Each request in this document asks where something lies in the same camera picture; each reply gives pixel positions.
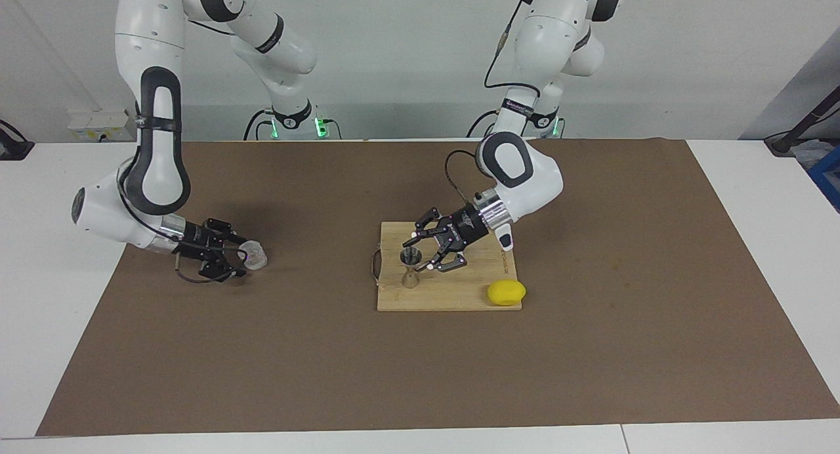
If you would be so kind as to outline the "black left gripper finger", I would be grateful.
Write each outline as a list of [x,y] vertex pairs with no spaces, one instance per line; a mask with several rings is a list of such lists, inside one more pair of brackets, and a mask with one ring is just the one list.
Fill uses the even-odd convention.
[[443,239],[439,248],[426,262],[420,264],[420,271],[450,272],[467,266],[464,257],[466,244],[462,239]]
[[439,247],[454,245],[453,215],[441,214],[435,207],[429,209],[415,222],[415,230],[411,233],[410,245],[416,245],[422,239],[433,238]]

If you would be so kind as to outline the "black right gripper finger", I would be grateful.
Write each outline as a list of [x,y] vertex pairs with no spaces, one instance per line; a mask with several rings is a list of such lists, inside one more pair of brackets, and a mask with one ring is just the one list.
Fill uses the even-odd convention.
[[248,237],[243,237],[239,235],[237,232],[235,232],[231,223],[223,220],[208,218],[205,221],[205,227],[216,233],[216,235],[219,237],[219,239],[222,239],[222,241],[229,241],[231,243],[234,243],[235,245],[242,245],[243,243],[250,240]]
[[225,257],[209,257],[201,263],[199,275],[208,281],[225,281],[248,274],[244,266],[232,266]]

